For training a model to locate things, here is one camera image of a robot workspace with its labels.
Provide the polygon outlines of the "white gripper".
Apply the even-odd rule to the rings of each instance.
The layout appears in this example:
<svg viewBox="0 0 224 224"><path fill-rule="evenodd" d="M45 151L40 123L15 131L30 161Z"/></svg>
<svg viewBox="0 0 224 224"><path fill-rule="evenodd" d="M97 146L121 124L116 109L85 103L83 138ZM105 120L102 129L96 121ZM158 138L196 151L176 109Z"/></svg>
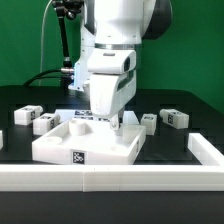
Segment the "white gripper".
<svg viewBox="0 0 224 224"><path fill-rule="evenodd" d="M96 117L111 118L119 129L117 114L136 92L136 52L95 48L87 62L90 75L90 107Z"/></svg>

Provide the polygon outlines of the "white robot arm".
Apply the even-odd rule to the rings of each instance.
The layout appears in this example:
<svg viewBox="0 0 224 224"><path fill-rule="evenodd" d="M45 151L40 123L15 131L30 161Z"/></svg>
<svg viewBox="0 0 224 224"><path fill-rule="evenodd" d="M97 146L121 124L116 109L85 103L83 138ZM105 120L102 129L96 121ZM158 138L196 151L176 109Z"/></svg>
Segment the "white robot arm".
<svg viewBox="0 0 224 224"><path fill-rule="evenodd" d="M136 93L144 39L162 36L172 21L171 0L82 0L81 51L69 90L90 100L92 114L120 128Z"/></svg>

